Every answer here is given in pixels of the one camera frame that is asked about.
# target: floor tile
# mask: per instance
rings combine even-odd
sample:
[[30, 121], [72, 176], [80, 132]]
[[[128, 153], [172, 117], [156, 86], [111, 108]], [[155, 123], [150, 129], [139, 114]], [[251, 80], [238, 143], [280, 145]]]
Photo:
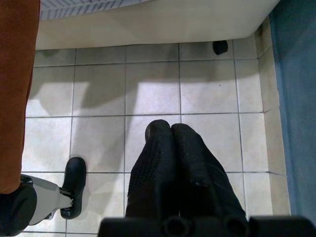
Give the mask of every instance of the floor tile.
[[213, 60], [213, 59], [232, 59], [233, 44], [227, 41], [228, 51], [221, 55], [216, 55], [213, 50], [213, 42], [192, 42], [180, 44], [180, 60]]
[[128, 195], [128, 187], [129, 187], [129, 180], [130, 180], [130, 174], [125, 174], [124, 175], [125, 178], [125, 198], [124, 198], [124, 215], [125, 215], [125, 211], [126, 211], [126, 207], [127, 207], [127, 195]]
[[71, 154], [84, 157], [89, 172], [123, 172], [124, 117], [73, 118]]
[[67, 232], [99, 232], [105, 217], [123, 217], [124, 174], [88, 174], [81, 215], [67, 221]]
[[87, 234], [66, 234], [66, 237], [97, 237], [97, 235], [87, 235]]
[[272, 45], [271, 28], [269, 17], [267, 17], [255, 32], [257, 55], [260, 57], [262, 53]]
[[268, 173], [245, 173], [247, 216], [272, 215], [270, 179]]
[[[63, 173], [27, 173], [26, 175], [34, 176], [40, 179], [47, 180], [59, 187], [63, 186], [64, 174]], [[37, 225], [28, 226], [25, 231], [40, 231], [40, 232], [65, 232], [66, 220], [61, 217], [60, 211], [56, 211], [52, 220], [43, 220]]]
[[126, 47], [127, 63], [178, 61], [178, 44], [141, 44]]
[[232, 60], [181, 62], [182, 113], [237, 112]]
[[238, 115], [182, 115], [182, 123], [201, 135], [225, 171], [242, 171]]
[[269, 171], [286, 174], [283, 136], [279, 109], [265, 113]]
[[268, 171], [263, 114], [240, 114], [243, 171]]
[[180, 122], [179, 115], [126, 117], [125, 171], [130, 172], [145, 145], [145, 129], [156, 119], [166, 120], [170, 126]]
[[21, 233], [19, 237], [65, 237], [65, 234], [59, 233]]
[[76, 65], [125, 63], [125, 46], [77, 49]]
[[242, 173], [228, 173], [229, 182], [233, 191], [238, 198], [242, 208], [245, 210], [245, 194], [243, 191], [243, 174]]
[[76, 67], [74, 116], [124, 115], [125, 65]]
[[267, 49], [267, 51], [259, 58], [259, 73], [263, 110], [268, 111], [279, 107], [277, 78], [272, 47]]
[[249, 37], [234, 40], [235, 59], [257, 58], [256, 39], [252, 34]]
[[289, 215], [290, 204], [286, 176], [270, 174], [273, 215]]
[[75, 64], [75, 49], [37, 50], [34, 67], [67, 66]]
[[126, 114], [180, 113], [178, 63], [128, 64]]
[[27, 117], [71, 116], [74, 67], [34, 68]]
[[27, 118], [23, 171], [65, 171], [71, 118]]
[[236, 60], [236, 78], [240, 112], [261, 112], [262, 97], [258, 60]]

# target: white tile floor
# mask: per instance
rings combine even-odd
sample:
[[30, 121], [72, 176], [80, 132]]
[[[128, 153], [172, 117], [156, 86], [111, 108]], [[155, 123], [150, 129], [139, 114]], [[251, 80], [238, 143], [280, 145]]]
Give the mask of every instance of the white tile floor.
[[27, 117], [23, 172], [62, 185], [68, 158], [81, 155], [89, 174], [79, 218], [57, 213], [21, 236], [94, 237], [103, 217], [123, 216], [155, 119], [194, 128], [247, 213], [271, 213], [254, 36], [220, 56], [211, 42], [38, 51]]

